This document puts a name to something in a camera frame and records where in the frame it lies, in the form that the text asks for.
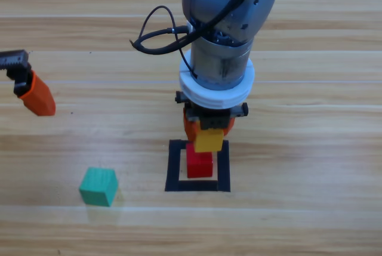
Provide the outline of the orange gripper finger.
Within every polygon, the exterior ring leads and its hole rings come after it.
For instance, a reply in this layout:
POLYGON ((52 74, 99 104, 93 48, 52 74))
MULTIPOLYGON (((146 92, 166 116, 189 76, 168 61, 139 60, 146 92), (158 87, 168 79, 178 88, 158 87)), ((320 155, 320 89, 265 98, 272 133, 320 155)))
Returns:
POLYGON ((230 118, 230 121, 229 121, 229 123, 228 123, 228 126, 223 130, 223 134, 224 134, 224 135, 228 135, 228 133, 230 132, 230 130, 233 128, 234 123, 235 123, 235 118, 230 118))
POLYGON ((24 106, 37 116, 54 116, 56 103, 47 84, 28 63, 11 63, 5 66, 7 76, 14 81, 13 93, 24 106))
POLYGON ((187 139, 194 142, 201 131, 200 121, 190 121, 183 115, 183 124, 187 139))

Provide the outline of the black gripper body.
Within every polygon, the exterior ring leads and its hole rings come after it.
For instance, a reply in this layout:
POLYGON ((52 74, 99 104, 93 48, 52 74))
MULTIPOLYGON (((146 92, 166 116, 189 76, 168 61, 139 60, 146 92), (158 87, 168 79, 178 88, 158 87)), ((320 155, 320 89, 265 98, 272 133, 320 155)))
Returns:
POLYGON ((201 130, 228 129, 231 120, 248 116, 247 103, 233 106, 228 109, 207 109, 192 102, 182 91, 176 91, 175 102, 184 104, 186 121, 199 121, 201 130))
POLYGON ((0 58, 1 70, 30 72, 29 53, 25 50, 1 51, 0 58))

